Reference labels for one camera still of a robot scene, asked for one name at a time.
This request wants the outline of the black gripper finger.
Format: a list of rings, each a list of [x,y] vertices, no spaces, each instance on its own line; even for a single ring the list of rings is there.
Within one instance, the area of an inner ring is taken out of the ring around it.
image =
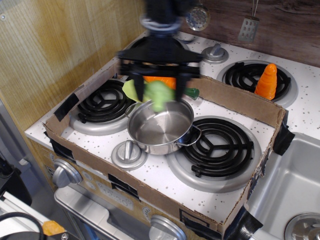
[[[176,77],[176,89],[175,89],[175,100],[180,102],[188,81],[191,80],[191,75],[187,73],[181,73]]]
[[[135,91],[137,94],[137,98],[139,101],[143,101],[144,98],[144,90],[145,90],[145,80],[143,76],[139,73],[132,73],[131,77],[134,82]]]

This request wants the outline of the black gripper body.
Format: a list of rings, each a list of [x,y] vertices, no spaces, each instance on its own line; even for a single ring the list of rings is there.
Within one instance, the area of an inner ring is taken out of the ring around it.
[[[199,63],[203,56],[191,50],[179,48],[172,36],[148,36],[147,42],[137,48],[118,52],[119,72],[122,75],[138,73],[142,76],[174,77],[189,74],[191,78],[200,76]]]

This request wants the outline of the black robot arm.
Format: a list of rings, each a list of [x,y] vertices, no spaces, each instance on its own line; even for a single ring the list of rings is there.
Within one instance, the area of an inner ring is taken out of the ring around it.
[[[183,18],[195,4],[194,0],[145,1],[145,13],[140,18],[141,25],[148,30],[145,43],[117,54],[120,73],[133,78],[140,101],[143,100],[145,76],[175,78],[177,101],[183,96],[187,82],[199,78],[200,67],[190,64],[199,64],[203,56],[177,46],[174,39]]]

